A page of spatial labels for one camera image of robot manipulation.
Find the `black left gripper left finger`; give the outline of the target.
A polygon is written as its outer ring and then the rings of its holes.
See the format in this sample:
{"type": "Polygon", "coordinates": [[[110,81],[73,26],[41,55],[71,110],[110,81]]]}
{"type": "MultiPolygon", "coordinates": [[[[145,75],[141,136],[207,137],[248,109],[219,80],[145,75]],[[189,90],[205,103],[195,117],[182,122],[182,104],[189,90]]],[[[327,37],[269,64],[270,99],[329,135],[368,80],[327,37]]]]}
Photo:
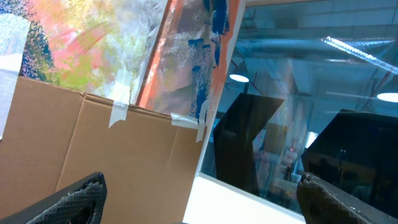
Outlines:
{"type": "Polygon", "coordinates": [[[107,193],[104,174],[94,172],[1,219],[1,224],[100,224],[107,193]]]}

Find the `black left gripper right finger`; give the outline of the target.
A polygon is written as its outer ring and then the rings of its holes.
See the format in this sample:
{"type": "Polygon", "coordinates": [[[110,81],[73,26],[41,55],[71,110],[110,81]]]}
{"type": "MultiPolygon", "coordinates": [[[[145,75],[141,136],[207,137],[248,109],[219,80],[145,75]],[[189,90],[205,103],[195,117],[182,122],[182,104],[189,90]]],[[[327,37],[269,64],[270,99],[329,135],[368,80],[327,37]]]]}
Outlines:
{"type": "Polygon", "coordinates": [[[297,185],[306,224],[397,224],[397,219],[306,172],[297,185]]]}

